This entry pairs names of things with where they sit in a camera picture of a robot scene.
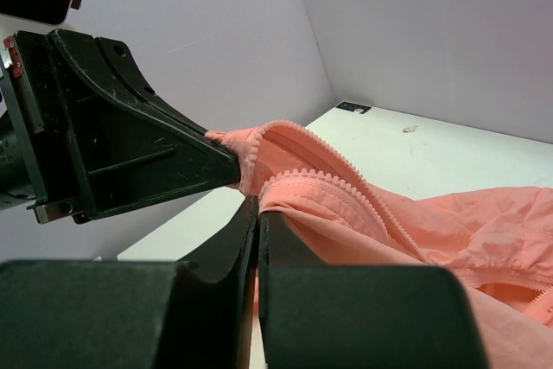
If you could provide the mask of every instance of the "white table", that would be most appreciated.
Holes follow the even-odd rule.
[[[333,108],[309,129],[371,183],[413,199],[503,186],[553,187],[553,145],[372,108]],[[222,228],[244,197],[220,188],[118,255],[120,261],[175,261]],[[264,367],[254,325],[251,367]]]

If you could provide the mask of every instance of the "cloth fold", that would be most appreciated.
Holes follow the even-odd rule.
[[[329,264],[431,264],[461,281],[493,367],[553,367],[553,190],[411,200],[366,182],[298,124],[208,132],[238,154],[237,187]]]

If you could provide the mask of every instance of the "pink fabric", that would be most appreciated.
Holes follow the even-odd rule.
[[[238,153],[244,194],[330,264],[433,264],[460,279],[493,367],[553,367],[553,190],[414,201],[377,188],[291,122],[209,132]]]

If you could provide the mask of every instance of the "zipper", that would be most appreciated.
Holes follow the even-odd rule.
[[[353,201],[360,207],[360,209],[353,209],[353,211],[359,217],[361,217],[367,225],[373,224],[376,221],[376,223],[380,226],[380,229],[383,230],[387,235],[398,241],[407,251],[413,251],[412,246],[406,246],[405,244],[402,244],[402,241],[398,238],[399,235],[397,235],[395,229],[386,228],[386,225],[378,211],[356,187],[352,186],[350,183],[347,183],[345,180],[340,179],[338,176],[325,174],[323,171],[316,172],[314,169],[311,169],[310,171],[308,171],[307,169],[303,169],[300,172],[298,169],[294,169],[294,171],[291,173],[289,170],[286,170],[284,173],[279,173],[276,176],[272,176],[268,181],[265,182],[265,184],[261,188],[261,191],[259,192],[259,200],[262,200],[264,195],[268,191],[270,191],[271,188],[281,185],[286,186],[289,184],[302,184],[305,186],[312,186],[314,181],[315,183],[320,183],[321,181],[323,181],[325,184],[338,188],[347,196],[353,198]]]
[[[372,189],[370,189],[368,183],[363,178],[363,175],[331,145],[329,145],[320,137],[297,123],[291,121],[274,121],[265,124],[258,130],[255,130],[251,133],[251,138],[248,139],[251,140],[251,142],[249,143],[249,152],[245,157],[245,162],[247,165],[245,166],[245,169],[248,171],[248,173],[250,173],[248,176],[249,183],[245,183],[245,185],[247,185],[247,188],[244,189],[246,192],[249,190],[249,186],[251,185],[251,178],[253,176],[253,171],[255,168],[255,161],[257,160],[257,153],[259,151],[259,146],[264,139],[264,136],[271,134],[276,134],[280,136],[284,140],[279,139],[276,142],[283,147],[286,146],[283,145],[282,141],[293,141],[289,138],[289,136],[292,137],[292,135],[283,134],[277,131],[278,129],[290,129],[295,134],[304,138],[306,141],[309,141],[310,145],[316,146],[318,151],[307,150],[305,148],[302,148],[301,145],[297,146],[296,153],[301,153],[298,154],[298,156],[311,165],[326,164],[327,166],[329,166],[331,170],[336,173],[336,175],[328,173],[328,175],[330,175],[331,177],[331,181],[334,181],[335,177],[339,184],[340,181],[344,181],[345,186],[349,184],[351,187],[348,191],[355,198],[358,197],[358,192],[361,196],[364,196],[366,200],[368,200],[368,203],[371,206],[371,210],[373,210],[378,215],[380,220],[384,223],[385,229],[390,233],[390,235],[394,236],[397,242],[405,246],[405,248],[407,248],[408,250],[413,251],[413,254],[417,256],[417,259],[423,261],[426,264],[433,264],[421,251],[413,238],[404,230],[397,218],[391,212],[390,208],[386,206],[385,202],[380,198],[380,196],[378,196]],[[310,162],[310,160],[313,161],[314,158],[317,159],[318,163]]]
[[[533,306],[535,305],[537,302],[540,302],[542,299],[544,299],[551,291],[553,290],[553,285],[551,285],[548,289],[545,289],[544,291],[542,291],[540,294],[538,294],[531,302],[528,303],[528,305],[526,307],[524,307],[524,310],[523,310],[523,313],[530,307],[530,306]]]

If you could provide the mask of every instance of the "gray wall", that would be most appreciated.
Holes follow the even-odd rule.
[[[304,0],[340,99],[553,142],[553,0]]]
[[[208,128],[307,123],[335,103],[302,0],[84,0],[66,27],[126,41],[158,93]],[[0,35],[17,29],[49,30],[0,18]],[[0,260],[113,256],[193,199],[85,226],[4,211]]]

